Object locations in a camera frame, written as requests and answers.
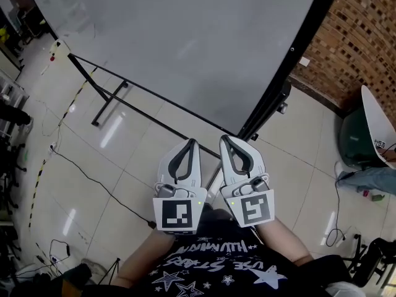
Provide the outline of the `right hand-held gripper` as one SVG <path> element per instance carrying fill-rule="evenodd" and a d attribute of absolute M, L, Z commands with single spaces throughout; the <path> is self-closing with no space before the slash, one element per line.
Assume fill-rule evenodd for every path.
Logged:
<path fill-rule="evenodd" d="M 224 181 L 220 192 L 240 227 L 256 226 L 275 219 L 274 190 L 261 153 L 237 137 L 220 138 Z"/>

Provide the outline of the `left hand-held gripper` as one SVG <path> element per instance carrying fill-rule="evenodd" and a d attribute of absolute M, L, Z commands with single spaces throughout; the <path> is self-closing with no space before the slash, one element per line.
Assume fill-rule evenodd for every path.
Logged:
<path fill-rule="evenodd" d="M 200 148 L 195 139 L 188 139 L 172 148 L 160 161 L 158 180 L 201 185 Z M 169 235 L 196 234 L 207 190 L 158 183 L 153 198 L 157 229 Z"/>

